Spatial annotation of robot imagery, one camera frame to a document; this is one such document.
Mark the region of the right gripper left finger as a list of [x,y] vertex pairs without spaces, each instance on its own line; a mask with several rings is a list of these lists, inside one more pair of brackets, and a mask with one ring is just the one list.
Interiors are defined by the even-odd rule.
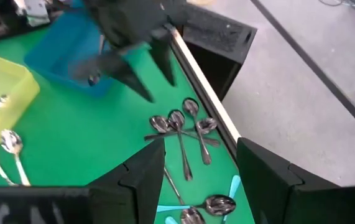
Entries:
[[164,165],[158,139],[86,186],[0,187],[0,223],[153,223]]

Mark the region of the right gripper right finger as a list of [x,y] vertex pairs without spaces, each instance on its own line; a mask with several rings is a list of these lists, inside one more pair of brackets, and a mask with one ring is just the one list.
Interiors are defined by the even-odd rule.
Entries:
[[247,139],[236,162],[255,223],[355,223],[355,186],[341,187]]

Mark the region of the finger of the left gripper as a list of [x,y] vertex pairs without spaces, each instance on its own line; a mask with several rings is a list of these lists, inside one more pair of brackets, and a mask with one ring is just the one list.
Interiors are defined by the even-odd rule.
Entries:
[[150,103],[154,102],[150,91],[121,54],[114,51],[108,51],[99,55],[98,68],[107,76],[128,86],[143,99]]
[[151,41],[149,42],[151,49],[149,53],[163,73],[166,80],[172,86],[175,86],[175,77],[170,62],[170,43],[172,34],[167,30],[155,30],[151,33]]

